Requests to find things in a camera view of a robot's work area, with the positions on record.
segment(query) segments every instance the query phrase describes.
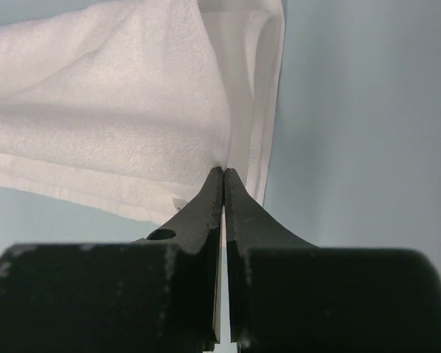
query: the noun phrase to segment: towel fold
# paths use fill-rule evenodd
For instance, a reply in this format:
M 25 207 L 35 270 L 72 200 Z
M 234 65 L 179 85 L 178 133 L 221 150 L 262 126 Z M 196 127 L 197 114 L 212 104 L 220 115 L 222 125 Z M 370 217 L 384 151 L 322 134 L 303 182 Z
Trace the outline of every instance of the towel fold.
M 120 0 L 0 27 L 0 186 L 160 224 L 220 165 L 262 202 L 283 32 L 279 0 Z

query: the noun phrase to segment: screw hole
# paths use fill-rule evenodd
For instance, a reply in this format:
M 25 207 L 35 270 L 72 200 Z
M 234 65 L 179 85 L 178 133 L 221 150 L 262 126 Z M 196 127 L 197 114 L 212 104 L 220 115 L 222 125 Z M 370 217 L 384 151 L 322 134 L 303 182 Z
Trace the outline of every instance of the screw hole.
M 171 229 L 157 229 L 150 233 L 147 237 L 149 240 L 166 240 L 175 238 L 176 233 Z

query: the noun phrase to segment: black plastic part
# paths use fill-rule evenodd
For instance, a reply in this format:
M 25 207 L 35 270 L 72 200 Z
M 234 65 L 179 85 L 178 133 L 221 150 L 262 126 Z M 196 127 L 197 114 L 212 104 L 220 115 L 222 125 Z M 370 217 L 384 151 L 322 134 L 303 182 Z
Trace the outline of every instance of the black plastic part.
M 148 239 L 17 245 L 0 258 L 0 352 L 203 352 L 218 341 L 223 172 Z
M 408 250 L 319 249 L 224 177 L 239 352 L 441 352 L 441 283 Z

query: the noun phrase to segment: gray surface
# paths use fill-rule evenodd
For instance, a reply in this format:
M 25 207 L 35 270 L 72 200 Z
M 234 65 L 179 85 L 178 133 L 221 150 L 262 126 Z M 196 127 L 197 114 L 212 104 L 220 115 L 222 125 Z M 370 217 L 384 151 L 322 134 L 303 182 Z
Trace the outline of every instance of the gray surface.
M 0 24 L 93 1 L 0 1 Z M 0 237 L 153 228 L 66 204 L 2 189 Z M 441 0 L 287 3 L 265 208 L 318 245 L 419 249 L 441 273 Z

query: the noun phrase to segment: towel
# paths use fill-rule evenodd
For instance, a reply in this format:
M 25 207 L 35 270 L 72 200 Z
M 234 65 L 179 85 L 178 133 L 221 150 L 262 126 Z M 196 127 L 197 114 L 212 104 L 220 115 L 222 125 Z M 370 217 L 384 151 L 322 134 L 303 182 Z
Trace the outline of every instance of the towel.
M 161 224 L 219 165 L 261 203 L 283 38 L 280 0 L 119 0 L 0 27 L 0 186 Z

